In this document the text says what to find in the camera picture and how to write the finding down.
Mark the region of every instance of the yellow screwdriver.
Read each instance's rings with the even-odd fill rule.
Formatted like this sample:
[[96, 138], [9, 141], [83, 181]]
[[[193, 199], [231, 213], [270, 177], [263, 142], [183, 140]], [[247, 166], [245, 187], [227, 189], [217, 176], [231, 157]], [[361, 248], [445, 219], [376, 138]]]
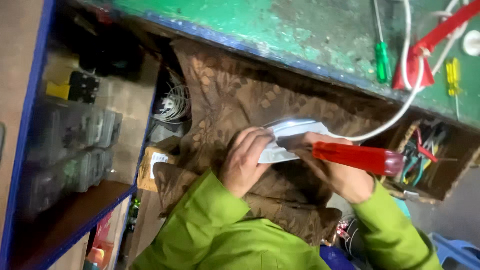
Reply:
[[460, 63], [457, 58], [453, 58], [446, 63], [447, 81], [448, 81], [448, 95], [455, 96], [456, 105], [456, 119], [460, 121], [460, 112], [458, 110], [458, 95], [462, 92], [459, 86], [460, 82]]

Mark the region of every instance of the white round object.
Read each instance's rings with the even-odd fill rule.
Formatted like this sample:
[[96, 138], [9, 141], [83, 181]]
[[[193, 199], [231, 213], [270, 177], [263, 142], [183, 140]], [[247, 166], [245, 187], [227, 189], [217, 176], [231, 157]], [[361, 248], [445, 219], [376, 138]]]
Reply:
[[472, 30], [463, 38], [463, 51], [471, 56], [480, 55], [480, 32]]

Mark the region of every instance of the shelving unit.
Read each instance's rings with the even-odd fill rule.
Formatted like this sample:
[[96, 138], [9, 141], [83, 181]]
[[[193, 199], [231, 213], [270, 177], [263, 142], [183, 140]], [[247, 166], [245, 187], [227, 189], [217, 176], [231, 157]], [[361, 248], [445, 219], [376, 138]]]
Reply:
[[55, 262], [58, 269], [60, 264], [73, 260], [65, 253], [74, 245], [80, 245], [79, 241], [114, 210], [115, 229], [111, 237], [116, 246], [109, 264], [109, 269], [113, 269], [130, 198], [136, 191], [136, 172], [143, 155], [159, 62], [154, 56], [146, 55], [135, 82], [117, 77], [104, 81], [109, 85], [108, 91], [98, 97], [96, 106], [123, 114], [119, 142], [113, 147], [116, 172], [99, 186], [63, 199], [33, 223], [19, 222], [16, 210], [27, 135], [32, 127], [35, 103], [44, 94], [40, 86], [47, 64], [55, 5], [55, 0], [43, 3], [28, 0], [8, 3], [0, 11], [2, 18], [16, 22], [14, 28], [11, 25], [0, 28], [0, 44], [5, 48], [0, 52], [0, 79], [5, 85], [0, 89], [0, 122], [4, 123], [6, 134], [0, 163], [0, 269], [48, 269]]

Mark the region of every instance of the white sticker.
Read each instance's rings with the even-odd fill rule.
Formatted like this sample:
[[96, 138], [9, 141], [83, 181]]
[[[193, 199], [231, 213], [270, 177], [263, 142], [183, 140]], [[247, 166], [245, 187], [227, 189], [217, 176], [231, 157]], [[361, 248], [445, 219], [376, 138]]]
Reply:
[[153, 175], [153, 165], [157, 162], [167, 162], [168, 157], [165, 154], [153, 153], [152, 160], [150, 161], [150, 178], [155, 179]]

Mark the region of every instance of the cardboard box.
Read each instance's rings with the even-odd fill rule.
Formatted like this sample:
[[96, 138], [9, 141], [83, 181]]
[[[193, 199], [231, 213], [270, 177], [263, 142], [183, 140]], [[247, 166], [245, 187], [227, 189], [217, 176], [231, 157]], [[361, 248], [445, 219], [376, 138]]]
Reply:
[[178, 147], [179, 143], [180, 138], [172, 136], [145, 149], [142, 163], [140, 163], [140, 168], [138, 169], [138, 188], [158, 192], [152, 172], [153, 165], [157, 162], [175, 164], [176, 158], [171, 152]]

